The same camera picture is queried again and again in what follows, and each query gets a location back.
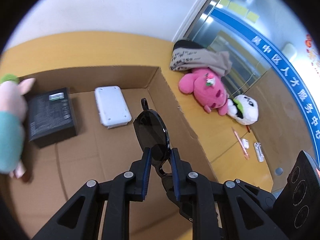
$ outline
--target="metal screw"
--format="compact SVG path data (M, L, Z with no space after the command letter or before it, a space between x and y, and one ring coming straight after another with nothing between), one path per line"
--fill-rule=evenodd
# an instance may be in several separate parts
M236 184L235 184L233 181L228 180L228 181L226 182L226 186L229 187L229 188L233 188L233 187L236 186Z
M192 172L189 172L188 176L189 176L190 178L192 178L192 179L195 179L195 178L198 177L198 173L192 171Z
M88 186L88 187L93 187L93 186L95 186L96 184L97 184L96 181L93 180L93 179L90 179L90 180L87 181L87 186Z
M124 176L125 178L132 178L132 177L133 177L133 172L127 171L127 172L125 172L125 173L123 174L123 176Z

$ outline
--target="panda plush toy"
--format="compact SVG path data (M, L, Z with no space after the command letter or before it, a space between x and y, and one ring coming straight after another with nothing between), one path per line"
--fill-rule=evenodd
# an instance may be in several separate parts
M246 95L228 98L228 115L240 124L253 124L259 116L257 101Z

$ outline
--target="pink plush toy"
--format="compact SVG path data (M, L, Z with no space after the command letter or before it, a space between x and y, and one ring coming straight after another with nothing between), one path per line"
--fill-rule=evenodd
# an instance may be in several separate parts
M14 75L7 74L0 85L0 173L21 178L28 182L31 173L26 170L20 160L25 131L22 123L28 109L23 97L28 93L34 78L19 83Z
M192 73L181 78L179 89L185 94L193 92L196 100L208 113L214 108L217 108L221 116L228 112L228 93L221 77L209 68L193 68Z

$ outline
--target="blue banner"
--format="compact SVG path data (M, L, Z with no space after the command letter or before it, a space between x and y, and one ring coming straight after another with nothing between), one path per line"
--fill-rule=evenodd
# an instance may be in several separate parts
M234 15L215 8L210 14L217 22L226 26L249 44L251 44L276 70L276 73L283 80L295 98L299 106L305 122L309 129L311 141L316 153L316 161L318 165L320 149L320 117L316 104L306 87L305 83L300 78L299 74L287 58L272 44L266 37L264 37L257 30L249 26L241 19Z

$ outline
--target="black box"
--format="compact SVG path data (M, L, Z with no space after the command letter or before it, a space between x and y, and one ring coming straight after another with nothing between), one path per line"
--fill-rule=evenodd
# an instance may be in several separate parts
M62 88L28 101L29 141L42 148L77 135L69 89Z

